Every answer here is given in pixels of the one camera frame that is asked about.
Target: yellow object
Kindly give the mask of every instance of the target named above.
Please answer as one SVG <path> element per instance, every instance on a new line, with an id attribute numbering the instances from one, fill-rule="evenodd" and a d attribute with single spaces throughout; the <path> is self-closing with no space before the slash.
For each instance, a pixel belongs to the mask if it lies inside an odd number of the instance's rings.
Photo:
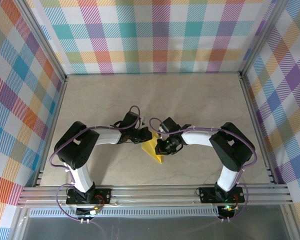
<path id="1" fill-rule="evenodd" d="M 155 147 L 157 145 L 157 139 L 159 138 L 158 133 L 152 132 L 152 139 L 146 142 L 143 142 L 141 144 L 141 148 L 149 154 L 151 157 L 153 157 L 155 160 L 157 160 L 160 164 L 162 164 L 164 160 L 163 155 L 156 155 Z"/>

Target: colorful checkered pattern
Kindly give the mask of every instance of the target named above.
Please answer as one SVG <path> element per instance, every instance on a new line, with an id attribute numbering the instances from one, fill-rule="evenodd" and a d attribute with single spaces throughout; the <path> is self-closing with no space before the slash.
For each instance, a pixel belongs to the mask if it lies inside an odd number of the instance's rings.
<path id="1" fill-rule="evenodd" d="M 0 240 L 41 155 L 61 80 L 12 0 L 0 0 Z"/>
<path id="2" fill-rule="evenodd" d="M 288 3 L 248 79 L 271 160 L 300 219 L 300 0 Z"/>
<path id="3" fill-rule="evenodd" d="M 251 53 L 251 51 L 253 50 L 254 46 L 256 45 L 256 43 L 260 40 L 260 35 L 261 33 L 263 32 L 264 28 L 265 28 L 265 25 L 266 25 L 266 22 L 268 21 L 269 19 L 269 16 L 271 15 L 272 13 L 272 10 L 274 9 L 276 3 L 277 3 L 278 0 L 271 0 L 271 3 L 268 7 L 268 9 L 266 10 L 264 16 L 263 16 L 263 19 L 257 29 L 257 31 L 255 32 L 254 36 L 253 36 L 253 39 L 249 45 L 249 48 L 248 50 L 246 51 L 245 55 L 244 55 L 244 58 L 243 58 L 243 61 L 241 63 L 241 66 L 239 68 L 239 72 L 241 72 L 246 64 L 246 61 Z"/>
<path id="4" fill-rule="evenodd" d="M 69 74 L 236 72 L 270 2 L 28 0 Z"/>

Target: beige table surface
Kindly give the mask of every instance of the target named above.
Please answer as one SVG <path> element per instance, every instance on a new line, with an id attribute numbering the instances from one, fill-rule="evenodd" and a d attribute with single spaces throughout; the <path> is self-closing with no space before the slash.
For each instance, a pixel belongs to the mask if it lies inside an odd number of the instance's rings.
<path id="1" fill-rule="evenodd" d="M 232 73 L 73 75 L 69 77 L 49 156 L 60 137 L 75 121 L 87 126 L 122 120 L 131 105 L 141 115 L 174 119 L 183 126 L 220 127 L 234 123 L 256 146 L 257 163 L 241 181 L 268 183 L 269 178 L 238 76 Z M 58 157 L 54 163 L 61 163 Z M 96 185 L 214 184 L 222 163 L 212 147 L 185 146 L 159 164 L 141 144 L 103 145 L 88 160 Z M 70 182 L 62 169 L 45 166 L 42 185 Z"/>

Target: purple cable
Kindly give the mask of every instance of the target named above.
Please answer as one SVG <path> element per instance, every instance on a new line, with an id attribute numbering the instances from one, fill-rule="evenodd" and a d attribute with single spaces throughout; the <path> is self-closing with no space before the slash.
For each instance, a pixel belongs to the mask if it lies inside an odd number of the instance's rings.
<path id="1" fill-rule="evenodd" d="M 233 219 L 236 219 L 238 216 L 240 216 L 240 215 L 245 211 L 245 209 L 247 208 L 248 202 L 249 202 L 249 191 L 248 191 L 248 187 L 247 187 L 244 183 L 238 183 L 238 185 L 243 185 L 243 186 L 244 186 L 244 188 L 245 188 L 245 190 L 246 190 L 246 198 L 245 198 L 245 202 L 244 202 L 244 205 L 243 205 L 241 211 L 240 211 L 237 215 L 235 215 L 235 216 L 229 218 L 229 223 L 231 223 L 231 221 L 232 221 Z M 217 224 L 217 223 L 224 223 L 224 222 L 227 220 L 227 218 L 225 218 L 224 216 L 221 216 L 221 215 L 219 215 L 219 216 L 220 216 L 221 218 L 223 218 L 223 220 L 219 220 L 219 219 L 218 219 L 218 220 L 213 221 L 213 222 L 210 222 L 210 223 L 208 223 L 208 224 L 206 224 L 206 225 L 204 225 L 204 226 L 201 226 L 201 227 L 199 227 L 199 228 L 197 228 L 197 229 L 195 229 L 195 230 L 186 231 L 186 233 L 194 232 L 194 231 L 199 231 L 199 230 L 203 230 L 203 229 L 205 229 L 205 228 L 207 228 L 207 227 L 210 227 L 210 226 L 212 226 L 212 225 L 214 225 L 214 224 Z"/>
<path id="2" fill-rule="evenodd" d="M 246 165 L 244 165 L 242 167 L 242 169 L 239 171 L 239 174 L 238 176 L 236 177 L 235 179 L 235 182 L 237 183 L 242 175 L 242 173 L 244 172 L 244 170 L 246 169 L 246 167 L 249 167 L 249 166 L 252 166 L 253 164 L 255 164 L 257 162 L 257 153 L 256 151 L 254 150 L 254 148 L 247 142 L 245 141 L 242 137 L 238 136 L 237 134 L 231 132 L 231 131 L 228 131 L 228 130 L 225 130 L 225 129 L 222 129 L 222 128 L 213 128 L 213 127 L 189 127 L 189 128 L 186 128 L 186 129 L 182 129 L 182 130 L 179 130 L 179 131 L 172 131 L 172 132 L 161 132 L 161 131 L 158 131 L 156 130 L 152 124 L 151 124 L 151 121 L 152 120 L 158 120 L 162 123 L 162 121 L 159 119 L 159 118 L 156 118 L 156 117 L 152 117 L 150 118 L 149 120 L 149 125 L 150 127 L 152 128 L 152 130 L 158 134 L 167 134 L 167 135 L 170 135 L 170 134 L 178 134 L 178 133 L 182 133 L 182 132 L 190 132 L 190 131 L 202 131 L 202 132 L 217 132 L 217 131 L 222 131 L 222 132 L 225 132 L 226 134 L 229 134 L 231 136 L 234 136 L 236 139 L 240 140 L 241 142 L 243 142 L 249 149 L 250 151 L 252 152 L 253 154 L 253 161 L 251 163 L 248 163 Z"/>
<path id="3" fill-rule="evenodd" d="M 133 108 L 136 108 L 138 110 L 138 118 L 134 121 L 134 123 L 132 123 L 129 126 L 125 126 L 125 127 L 111 127 L 111 126 L 91 126 L 91 127 L 87 127 L 84 130 L 78 132 L 76 135 L 74 135 L 72 138 L 70 138 L 68 141 L 66 141 L 64 144 L 62 144 L 60 147 L 58 147 L 54 153 L 50 156 L 49 158 L 49 163 L 51 164 L 51 166 L 56 167 L 56 168 L 64 168 L 66 170 L 69 170 L 69 168 L 67 166 L 64 165 L 57 165 L 52 163 L 52 159 L 57 155 L 58 152 L 60 152 L 65 146 L 67 146 L 69 143 L 71 143 L 74 139 L 76 139 L 77 137 L 79 137 L 80 135 L 84 134 L 86 131 L 88 130 L 94 130 L 94 129 L 111 129 L 111 130 L 125 130 L 125 129 L 129 129 L 131 127 L 133 127 L 135 124 L 138 123 L 139 118 L 140 118 L 140 108 L 137 105 L 133 105 L 130 107 L 129 111 L 131 111 Z M 69 171 L 70 173 L 70 177 L 72 179 L 72 182 L 75 181 L 74 176 L 72 175 L 72 173 Z"/>
<path id="4" fill-rule="evenodd" d="M 56 201 L 56 204 L 58 205 L 59 209 L 60 209 L 67 217 L 69 217 L 69 218 L 71 218 L 72 220 L 75 220 L 75 221 L 81 223 L 81 220 L 80 220 L 80 219 L 75 218 L 75 217 L 71 216 L 70 214 L 68 214 L 68 213 L 61 207 L 61 205 L 60 205 L 60 203 L 59 203 L 59 201 L 58 201 L 58 193 L 60 192 L 61 188 L 63 188 L 63 187 L 73 187 L 73 186 L 74 186 L 74 185 L 73 185 L 73 184 L 70 184 L 70 183 L 65 183 L 65 184 L 61 185 L 61 186 L 57 189 L 57 191 L 56 191 L 55 201 Z M 104 239 L 107 239 L 107 235 L 106 235 L 105 231 L 102 229 L 102 227 L 101 227 L 98 223 L 96 223 L 96 222 L 94 222 L 94 221 L 89 221 L 89 223 L 92 223 L 92 224 L 96 225 L 96 226 L 101 230 L 101 232 L 102 232 L 102 234 L 103 234 L 103 236 L 104 236 Z"/>

